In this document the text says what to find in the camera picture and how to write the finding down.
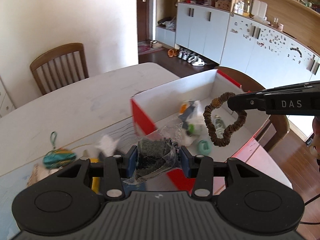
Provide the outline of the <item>person right hand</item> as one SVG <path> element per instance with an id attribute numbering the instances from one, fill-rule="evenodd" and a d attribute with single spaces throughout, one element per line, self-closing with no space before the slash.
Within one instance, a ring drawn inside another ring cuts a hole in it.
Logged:
<path id="1" fill-rule="evenodd" d="M 312 122 L 313 141 L 309 147 L 310 153 L 316 158 L 320 158 L 320 121 L 319 116 L 314 117 Z"/>

